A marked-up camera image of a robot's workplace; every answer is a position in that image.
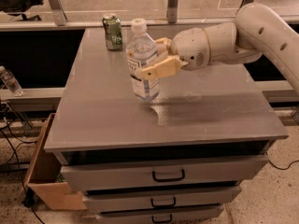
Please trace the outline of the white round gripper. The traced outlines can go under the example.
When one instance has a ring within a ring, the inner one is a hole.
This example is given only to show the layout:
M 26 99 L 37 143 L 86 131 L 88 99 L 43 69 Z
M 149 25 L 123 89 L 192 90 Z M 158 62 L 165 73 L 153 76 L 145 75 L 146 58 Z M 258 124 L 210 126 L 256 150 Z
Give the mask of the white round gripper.
M 141 70 L 141 78 L 153 80 L 162 77 L 171 77 L 181 68 L 196 70 L 207 66 L 210 58 L 210 47 L 207 35 L 201 28 L 192 28 L 181 31 L 173 38 L 177 48 L 177 55 L 167 56 L 161 62 L 150 64 Z M 157 52 L 171 54 L 172 40 L 162 37 L 155 40 Z

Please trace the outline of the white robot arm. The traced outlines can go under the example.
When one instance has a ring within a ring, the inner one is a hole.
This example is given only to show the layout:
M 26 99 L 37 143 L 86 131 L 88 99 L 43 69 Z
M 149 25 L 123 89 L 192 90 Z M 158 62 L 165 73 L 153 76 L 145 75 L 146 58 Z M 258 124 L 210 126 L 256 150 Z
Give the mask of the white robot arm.
M 235 20 L 160 38 L 158 57 L 138 69 L 144 80 L 170 77 L 210 63 L 253 63 L 265 56 L 299 93 L 299 34 L 273 9 L 257 3 L 240 8 Z

